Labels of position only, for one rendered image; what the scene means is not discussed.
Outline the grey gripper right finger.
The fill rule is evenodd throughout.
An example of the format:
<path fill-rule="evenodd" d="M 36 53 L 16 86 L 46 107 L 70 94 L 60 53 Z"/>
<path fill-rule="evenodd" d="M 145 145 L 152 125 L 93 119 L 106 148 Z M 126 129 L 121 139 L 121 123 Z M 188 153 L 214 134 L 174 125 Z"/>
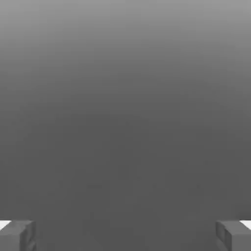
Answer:
<path fill-rule="evenodd" d="M 217 221 L 218 251 L 251 251 L 251 220 Z"/>

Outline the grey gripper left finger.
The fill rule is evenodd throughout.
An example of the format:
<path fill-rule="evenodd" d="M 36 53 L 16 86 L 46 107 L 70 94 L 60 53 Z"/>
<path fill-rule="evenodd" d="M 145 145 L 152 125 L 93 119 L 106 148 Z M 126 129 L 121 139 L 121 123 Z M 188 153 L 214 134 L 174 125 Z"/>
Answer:
<path fill-rule="evenodd" d="M 36 222 L 0 220 L 0 251 L 37 251 Z"/>

